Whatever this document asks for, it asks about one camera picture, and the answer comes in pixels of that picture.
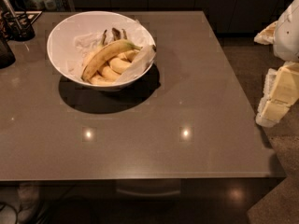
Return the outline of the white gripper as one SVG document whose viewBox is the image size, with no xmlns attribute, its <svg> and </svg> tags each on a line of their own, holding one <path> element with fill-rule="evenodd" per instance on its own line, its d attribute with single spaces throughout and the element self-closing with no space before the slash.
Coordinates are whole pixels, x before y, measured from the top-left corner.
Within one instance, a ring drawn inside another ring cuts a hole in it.
<svg viewBox="0 0 299 224">
<path fill-rule="evenodd" d="M 255 121 L 258 125 L 272 128 L 277 125 L 299 99 L 299 63 L 285 62 L 278 71 L 270 68 L 266 74 L 263 95 L 258 105 Z"/>
</svg>

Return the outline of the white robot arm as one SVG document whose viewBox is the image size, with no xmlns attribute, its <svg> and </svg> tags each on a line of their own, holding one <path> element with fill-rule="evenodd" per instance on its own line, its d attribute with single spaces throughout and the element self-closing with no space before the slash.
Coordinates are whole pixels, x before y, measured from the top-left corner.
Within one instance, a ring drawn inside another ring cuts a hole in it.
<svg viewBox="0 0 299 224">
<path fill-rule="evenodd" d="M 272 45 L 274 55 L 284 61 L 278 70 L 268 70 L 255 118 L 258 125 L 271 128 L 299 100 L 299 0 L 293 0 L 279 19 L 258 33 L 254 41 Z"/>
</svg>

